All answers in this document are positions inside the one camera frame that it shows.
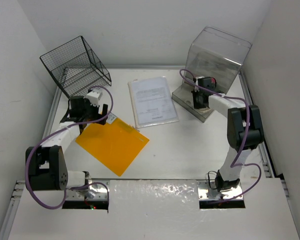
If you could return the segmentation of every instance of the orange sheet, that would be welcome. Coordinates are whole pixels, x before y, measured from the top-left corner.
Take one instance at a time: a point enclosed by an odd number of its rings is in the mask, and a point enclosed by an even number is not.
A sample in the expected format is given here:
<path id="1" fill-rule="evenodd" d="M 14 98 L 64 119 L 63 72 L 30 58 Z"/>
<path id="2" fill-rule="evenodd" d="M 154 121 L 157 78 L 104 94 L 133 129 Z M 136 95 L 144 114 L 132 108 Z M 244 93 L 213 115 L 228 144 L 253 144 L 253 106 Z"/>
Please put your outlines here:
<path id="1" fill-rule="evenodd" d="M 119 177 L 148 142 L 148 138 L 119 118 L 105 125 L 90 124 L 76 139 L 77 144 Z"/>

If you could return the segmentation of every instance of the white enclosure wall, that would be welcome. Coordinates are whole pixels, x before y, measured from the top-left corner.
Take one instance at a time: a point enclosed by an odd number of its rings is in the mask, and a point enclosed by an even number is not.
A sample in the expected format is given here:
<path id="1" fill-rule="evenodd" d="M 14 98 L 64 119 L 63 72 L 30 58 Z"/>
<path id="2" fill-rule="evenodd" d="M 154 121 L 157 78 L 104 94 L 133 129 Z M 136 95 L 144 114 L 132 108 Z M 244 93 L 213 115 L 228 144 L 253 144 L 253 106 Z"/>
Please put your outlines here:
<path id="1" fill-rule="evenodd" d="M 244 67 L 300 233 L 300 0 L 274 0 Z"/>
<path id="2" fill-rule="evenodd" d="M 184 65 L 211 25 L 252 42 L 271 0 L 18 0 L 47 50 L 83 35 L 106 66 Z"/>
<path id="3" fill-rule="evenodd" d="M 41 139 L 55 84 L 39 60 L 46 52 L 17 0 L 0 0 L 0 228 L 25 151 Z"/>

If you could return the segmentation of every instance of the white table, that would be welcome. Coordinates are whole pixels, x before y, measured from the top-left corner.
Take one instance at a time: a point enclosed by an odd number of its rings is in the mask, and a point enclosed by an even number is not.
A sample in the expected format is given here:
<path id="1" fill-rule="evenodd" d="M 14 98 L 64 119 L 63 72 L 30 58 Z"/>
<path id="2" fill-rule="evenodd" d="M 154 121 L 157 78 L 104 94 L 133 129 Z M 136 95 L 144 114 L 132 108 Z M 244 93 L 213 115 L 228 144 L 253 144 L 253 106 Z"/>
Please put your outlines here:
<path id="1" fill-rule="evenodd" d="M 129 81 L 165 76 L 171 92 L 181 84 L 179 71 L 172 69 L 111 69 L 110 74 L 113 113 L 132 126 Z M 238 78 L 228 95 L 243 97 Z M 109 102 L 104 94 L 101 103 Z M 52 131 L 67 106 L 62 95 Z M 195 179 L 205 179 L 208 171 L 223 164 L 229 148 L 227 120 L 214 112 L 201 123 L 176 103 L 175 108 L 179 122 L 140 129 L 150 141 L 121 177 L 75 142 L 65 153 L 68 170 L 89 171 L 94 178 L 166 180 L 111 180 L 108 214 L 104 210 L 47 210 L 24 190 L 9 239 L 298 239 L 280 180 L 265 178 L 264 172 L 257 187 L 244 197 L 245 209 L 199 210 Z M 258 149 L 247 163 L 263 167 Z M 257 168 L 244 168 L 242 188 L 248 188 L 258 174 Z M 63 194 L 45 191 L 37 195 L 53 205 Z"/>
<path id="2" fill-rule="evenodd" d="M 178 70 L 111 69 L 110 74 L 113 84 L 108 89 L 113 95 L 112 112 L 131 126 L 135 125 L 135 121 L 128 82 L 165 76 L 171 93 L 181 84 Z M 228 95 L 244 97 L 238 77 Z M 110 104 L 106 92 L 101 103 Z M 179 122 L 139 129 L 150 141 L 121 179 L 206 179 L 208 171 L 217 171 L 222 166 L 229 149 L 227 119 L 214 112 L 202 123 L 177 103 L 174 105 Z M 58 127 L 67 107 L 68 99 L 62 94 L 52 131 Z M 75 142 L 69 146 L 64 157 L 68 170 L 89 171 L 93 178 L 119 178 Z M 262 164 L 257 149 L 249 156 L 248 162 Z M 253 167 L 242 171 L 242 177 L 257 177 L 258 174 L 258 169 Z"/>

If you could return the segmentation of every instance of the clear plastic sleeve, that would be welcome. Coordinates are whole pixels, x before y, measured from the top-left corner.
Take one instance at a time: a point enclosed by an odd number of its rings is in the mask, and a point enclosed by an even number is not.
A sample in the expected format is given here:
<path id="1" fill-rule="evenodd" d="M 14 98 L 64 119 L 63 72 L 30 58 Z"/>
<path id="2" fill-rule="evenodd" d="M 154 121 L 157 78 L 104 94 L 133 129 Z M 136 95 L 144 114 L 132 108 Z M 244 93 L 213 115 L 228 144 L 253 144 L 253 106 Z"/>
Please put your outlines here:
<path id="1" fill-rule="evenodd" d="M 136 128 L 179 121 L 164 76 L 133 80 L 128 86 Z"/>

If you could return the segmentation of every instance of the black wire basket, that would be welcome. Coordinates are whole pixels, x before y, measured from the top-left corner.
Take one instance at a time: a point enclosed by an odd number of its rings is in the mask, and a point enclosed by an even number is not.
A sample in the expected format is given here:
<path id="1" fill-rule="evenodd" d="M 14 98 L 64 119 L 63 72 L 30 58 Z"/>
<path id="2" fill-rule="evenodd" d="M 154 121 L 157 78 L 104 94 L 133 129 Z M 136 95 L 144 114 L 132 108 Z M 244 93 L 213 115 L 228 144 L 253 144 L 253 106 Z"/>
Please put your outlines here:
<path id="1" fill-rule="evenodd" d="M 57 86 L 68 97 L 85 96 L 93 86 L 111 86 L 108 70 L 83 36 L 40 57 Z"/>

